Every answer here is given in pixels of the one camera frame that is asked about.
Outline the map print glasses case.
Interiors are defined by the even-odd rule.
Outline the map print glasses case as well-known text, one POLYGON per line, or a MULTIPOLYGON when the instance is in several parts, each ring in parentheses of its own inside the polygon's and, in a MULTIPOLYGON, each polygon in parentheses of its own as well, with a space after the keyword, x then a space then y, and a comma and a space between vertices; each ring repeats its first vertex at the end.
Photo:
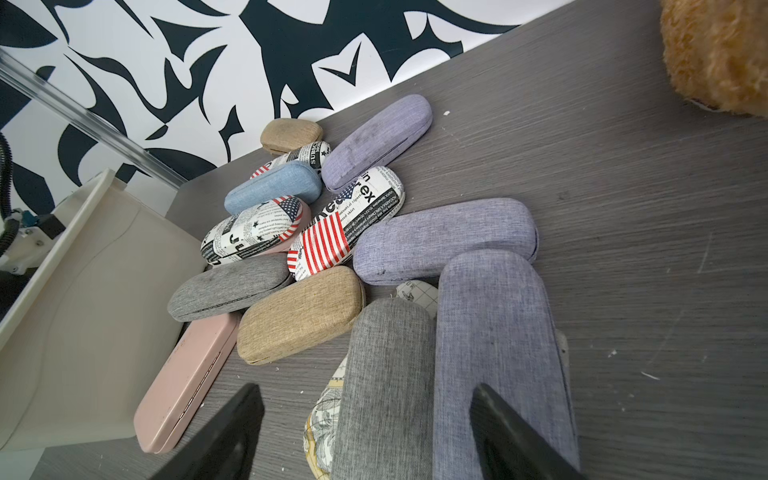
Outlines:
MULTIPOLYGON (((408 280, 396 287, 395 297, 420 305, 432 318, 437 316, 438 288, 421 280, 408 280)), ((303 449, 316 479, 330 479, 334 444, 348 357, 335 370, 312 408, 303 434, 303 449)))

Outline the pink hard case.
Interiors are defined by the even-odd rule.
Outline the pink hard case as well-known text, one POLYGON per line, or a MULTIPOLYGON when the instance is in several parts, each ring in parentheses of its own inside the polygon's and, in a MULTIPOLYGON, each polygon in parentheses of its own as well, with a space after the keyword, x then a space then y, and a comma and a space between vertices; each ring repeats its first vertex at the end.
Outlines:
POLYGON ((141 450, 170 452, 180 441, 237 340, 239 313, 192 321, 135 412, 141 450))

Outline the flag newspaper case centre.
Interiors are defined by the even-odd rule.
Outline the flag newspaper case centre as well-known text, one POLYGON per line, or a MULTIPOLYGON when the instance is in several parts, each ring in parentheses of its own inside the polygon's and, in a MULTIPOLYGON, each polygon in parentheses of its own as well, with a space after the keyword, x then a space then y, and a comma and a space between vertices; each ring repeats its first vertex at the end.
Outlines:
POLYGON ((347 261, 362 234, 393 218, 405 203, 399 177, 373 167, 344 188, 311 221, 287 252, 287 267, 301 281, 347 261))

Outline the purple case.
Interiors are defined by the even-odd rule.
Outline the purple case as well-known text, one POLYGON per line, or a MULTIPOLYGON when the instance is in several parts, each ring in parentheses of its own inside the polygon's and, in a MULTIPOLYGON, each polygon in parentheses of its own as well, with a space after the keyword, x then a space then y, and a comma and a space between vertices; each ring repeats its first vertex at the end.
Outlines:
POLYGON ((574 468, 578 434, 546 288, 507 250, 460 254, 439 279, 433 476, 479 479, 470 424, 475 387, 490 386, 574 468))
POLYGON ((430 128, 433 112, 419 94, 392 103, 331 150, 322 167, 325 186, 334 193, 375 166, 386 166, 430 128))

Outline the newspaper flag case left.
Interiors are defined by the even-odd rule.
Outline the newspaper flag case left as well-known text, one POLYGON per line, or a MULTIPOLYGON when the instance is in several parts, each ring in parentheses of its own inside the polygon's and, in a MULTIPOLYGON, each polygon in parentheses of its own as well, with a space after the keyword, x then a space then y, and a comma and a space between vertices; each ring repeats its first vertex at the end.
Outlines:
POLYGON ((201 243, 203 259, 215 267, 261 255, 290 236, 300 215, 300 200, 280 197, 219 222, 201 243))

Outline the grey fabric case upright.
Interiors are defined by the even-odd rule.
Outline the grey fabric case upright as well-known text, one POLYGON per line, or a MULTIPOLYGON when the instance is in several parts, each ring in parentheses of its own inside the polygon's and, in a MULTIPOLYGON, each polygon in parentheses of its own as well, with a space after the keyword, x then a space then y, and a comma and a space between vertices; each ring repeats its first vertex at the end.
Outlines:
POLYGON ((331 476, 433 475, 436 322, 400 298, 365 307, 352 330, 331 476))

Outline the grey fabric case horizontal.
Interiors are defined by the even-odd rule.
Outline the grey fabric case horizontal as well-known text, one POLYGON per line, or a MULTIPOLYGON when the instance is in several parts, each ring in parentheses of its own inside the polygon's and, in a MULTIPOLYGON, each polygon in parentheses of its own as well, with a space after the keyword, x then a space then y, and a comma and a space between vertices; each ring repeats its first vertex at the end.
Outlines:
POLYGON ((185 323, 247 309, 293 282, 286 258, 267 254, 200 273, 176 290, 168 313, 185 323))

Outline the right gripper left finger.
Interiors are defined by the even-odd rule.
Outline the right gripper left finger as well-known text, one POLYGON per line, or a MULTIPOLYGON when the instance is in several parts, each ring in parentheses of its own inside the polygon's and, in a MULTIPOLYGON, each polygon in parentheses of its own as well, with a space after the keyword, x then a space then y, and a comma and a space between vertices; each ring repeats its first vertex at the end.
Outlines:
POLYGON ((244 385, 153 477, 248 479, 264 414, 260 387, 244 385))

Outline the tan fabric case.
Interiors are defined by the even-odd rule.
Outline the tan fabric case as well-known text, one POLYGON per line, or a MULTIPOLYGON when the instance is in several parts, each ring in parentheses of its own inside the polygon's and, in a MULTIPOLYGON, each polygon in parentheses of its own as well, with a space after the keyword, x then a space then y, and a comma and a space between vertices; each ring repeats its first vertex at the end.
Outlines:
POLYGON ((323 138, 322 127, 313 121, 278 118, 263 129, 260 142, 272 155, 282 155, 323 138))
POLYGON ((237 353, 264 365, 302 352, 351 330, 366 305, 354 271, 333 267, 259 300, 241 318, 237 353))

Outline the newspaper print case at back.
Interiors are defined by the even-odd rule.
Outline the newspaper print case at back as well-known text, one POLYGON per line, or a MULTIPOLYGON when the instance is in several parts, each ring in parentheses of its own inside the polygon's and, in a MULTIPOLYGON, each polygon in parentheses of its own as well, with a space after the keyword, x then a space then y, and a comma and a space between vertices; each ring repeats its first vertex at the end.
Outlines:
POLYGON ((256 178, 266 172, 291 162, 300 162, 310 166, 317 173, 320 173, 322 167, 331 153, 331 145, 325 141, 316 141, 304 145, 299 149, 292 150, 268 161, 257 168, 251 178, 256 178))

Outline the tan teddy bear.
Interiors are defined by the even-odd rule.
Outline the tan teddy bear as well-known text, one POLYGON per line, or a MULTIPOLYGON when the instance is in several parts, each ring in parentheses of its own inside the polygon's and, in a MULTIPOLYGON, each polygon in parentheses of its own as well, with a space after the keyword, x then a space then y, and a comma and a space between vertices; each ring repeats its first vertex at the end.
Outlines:
POLYGON ((662 1, 663 60, 674 90, 707 109, 767 116, 767 3, 662 1))

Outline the purple case horizontal middle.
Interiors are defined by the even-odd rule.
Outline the purple case horizontal middle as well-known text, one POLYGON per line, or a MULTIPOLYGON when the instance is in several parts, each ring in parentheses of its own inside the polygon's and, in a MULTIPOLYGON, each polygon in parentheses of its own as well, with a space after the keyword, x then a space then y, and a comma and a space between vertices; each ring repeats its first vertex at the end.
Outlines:
POLYGON ((490 198, 396 216, 362 234, 353 266, 367 284, 396 285, 438 277, 455 256, 482 249, 534 261, 539 234, 529 209, 512 198, 490 198))

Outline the cream plastic storage box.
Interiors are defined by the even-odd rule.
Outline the cream plastic storage box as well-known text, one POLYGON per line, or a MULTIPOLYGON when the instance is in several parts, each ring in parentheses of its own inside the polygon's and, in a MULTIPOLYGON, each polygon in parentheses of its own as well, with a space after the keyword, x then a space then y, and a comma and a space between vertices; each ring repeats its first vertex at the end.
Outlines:
POLYGON ((181 331, 168 302, 205 267, 198 240, 111 170, 55 214, 64 232, 1 323, 6 452, 132 437, 181 331))

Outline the light blue case at back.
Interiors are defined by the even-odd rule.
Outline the light blue case at back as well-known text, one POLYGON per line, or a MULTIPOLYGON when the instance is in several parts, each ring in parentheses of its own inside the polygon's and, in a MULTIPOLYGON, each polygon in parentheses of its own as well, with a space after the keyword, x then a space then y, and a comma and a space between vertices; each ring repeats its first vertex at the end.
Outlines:
POLYGON ((232 215, 280 197, 298 197, 307 204, 317 200, 323 191, 320 175, 309 165, 289 162, 251 178, 231 190, 224 208, 232 215))

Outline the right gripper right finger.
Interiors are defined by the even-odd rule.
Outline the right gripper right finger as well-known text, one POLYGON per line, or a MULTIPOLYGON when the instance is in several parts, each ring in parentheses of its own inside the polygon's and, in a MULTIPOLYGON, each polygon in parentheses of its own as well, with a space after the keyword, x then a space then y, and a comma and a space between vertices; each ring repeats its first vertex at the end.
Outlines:
POLYGON ((584 477, 495 390, 473 390, 470 424, 485 479, 578 480, 584 477))

